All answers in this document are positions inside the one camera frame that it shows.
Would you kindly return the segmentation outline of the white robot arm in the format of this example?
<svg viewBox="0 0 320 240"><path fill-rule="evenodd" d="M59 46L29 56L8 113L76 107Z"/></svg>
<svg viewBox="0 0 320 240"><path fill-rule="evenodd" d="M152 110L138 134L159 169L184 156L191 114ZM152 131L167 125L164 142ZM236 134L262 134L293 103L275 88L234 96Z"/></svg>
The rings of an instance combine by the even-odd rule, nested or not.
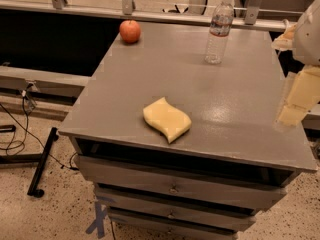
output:
<svg viewBox="0 0 320 240"><path fill-rule="evenodd" d="M296 126L320 101L320 0L314 0L298 22L276 38L271 47L291 50L293 58L304 64L277 116L283 125Z"/></svg>

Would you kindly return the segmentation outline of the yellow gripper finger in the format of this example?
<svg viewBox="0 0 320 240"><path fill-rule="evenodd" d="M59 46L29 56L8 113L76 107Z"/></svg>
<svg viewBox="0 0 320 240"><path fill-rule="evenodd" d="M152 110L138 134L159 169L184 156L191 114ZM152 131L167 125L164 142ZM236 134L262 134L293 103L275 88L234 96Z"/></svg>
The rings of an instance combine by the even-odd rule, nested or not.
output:
<svg viewBox="0 0 320 240"><path fill-rule="evenodd" d="M297 126L320 102L320 67L305 65L297 74L288 74L291 85L284 97L277 121Z"/></svg>
<svg viewBox="0 0 320 240"><path fill-rule="evenodd" d="M274 39L271 47L279 51L291 50L293 47L295 29L296 25L288 27L283 34Z"/></svg>

